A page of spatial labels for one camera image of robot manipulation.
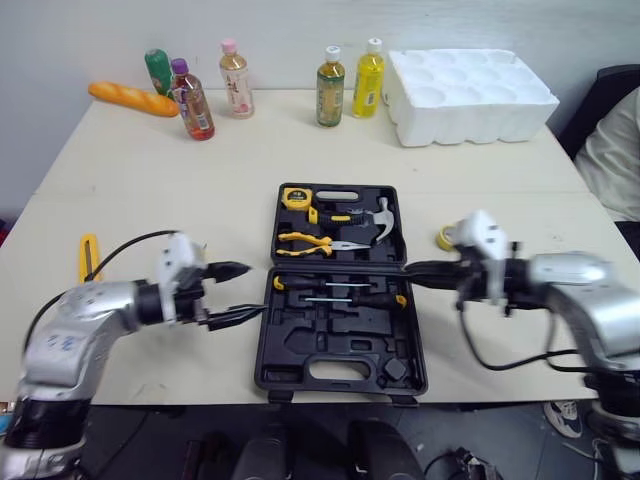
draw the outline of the baguette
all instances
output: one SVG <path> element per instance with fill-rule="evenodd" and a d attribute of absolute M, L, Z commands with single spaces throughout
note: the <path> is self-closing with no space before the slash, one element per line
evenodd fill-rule
<path fill-rule="evenodd" d="M 89 93 L 105 102 L 117 103 L 163 117 L 175 117 L 180 113 L 178 105 L 168 97 L 117 83 L 91 83 Z"/>

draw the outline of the plastic bottle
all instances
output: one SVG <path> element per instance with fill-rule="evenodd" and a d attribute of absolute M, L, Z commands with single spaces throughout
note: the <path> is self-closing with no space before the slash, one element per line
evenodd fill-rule
<path fill-rule="evenodd" d="M 367 53 L 358 61 L 356 88 L 353 91 L 353 115 L 373 117 L 380 101 L 380 90 L 384 78 L 384 59 L 380 55 L 382 40 L 370 38 Z"/>
<path fill-rule="evenodd" d="M 159 95 L 173 98 L 171 95 L 171 67 L 169 57 L 159 48 L 149 50 L 144 55 L 144 62 L 147 64 L 151 82 Z"/>
<path fill-rule="evenodd" d="M 323 127 L 335 127 L 342 119 L 344 67 L 340 64 L 340 47 L 331 45 L 325 51 L 326 62 L 318 69 L 316 120 Z"/>
<path fill-rule="evenodd" d="M 234 39 L 227 38 L 220 46 L 224 53 L 220 59 L 220 73 L 227 88 L 231 114 L 236 118 L 249 118 L 253 115 L 254 106 L 247 61 L 238 55 Z"/>
<path fill-rule="evenodd" d="M 189 73 L 184 58 L 171 60 L 171 69 L 174 73 L 171 91 L 174 100 L 180 106 L 180 115 L 187 132 L 195 140 L 213 137 L 215 127 L 200 80 Z"/>

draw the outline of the chair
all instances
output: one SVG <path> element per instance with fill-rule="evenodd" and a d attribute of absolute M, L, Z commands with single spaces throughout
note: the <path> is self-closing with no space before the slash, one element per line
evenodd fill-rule
<path fill-rule="evenodd" d="M 638 86 L 640 65 L 617 65 L 598 71 L 589 93 L 558 137 L 569 157 L 575 158 L 600 119 Z"/>

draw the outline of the white bottle cap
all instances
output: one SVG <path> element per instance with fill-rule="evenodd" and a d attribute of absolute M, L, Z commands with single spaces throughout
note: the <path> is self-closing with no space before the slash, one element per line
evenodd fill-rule
<path fill-rule="evenodd" d="M 337 62 L 340 60 L 340 47 L 329 45 L 324 52 L 324 58 L 327 62 Z"/>
<path fill-rule="evenodd" d="M 382 40 L 370 38 L 367 42 L 367 53 L 380 53 L 382 51 Z"/>

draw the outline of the pliers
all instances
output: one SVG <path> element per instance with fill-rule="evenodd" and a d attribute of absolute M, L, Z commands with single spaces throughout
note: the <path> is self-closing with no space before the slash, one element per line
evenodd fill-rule
<path fill-rule="evenodd" d="M 304 257 L 312 253 L 322 252 L 325 256 L 330 256 L 334 250 L 359 250 L 362 248 L 371 248 L 371 245 L 365 245 L 363 243 L 333 241 L 330 237 L 315 237 L 306 233 L 291 232 L 281 233 L 278 235 L 278 240 L 281 242 L 290 242 L 293 240 L 301 240 L 308 242 L 315 247 L 307 248 L 306 250 L 276 250 L 277 255 L 283 255 L 286 257 Z"/>

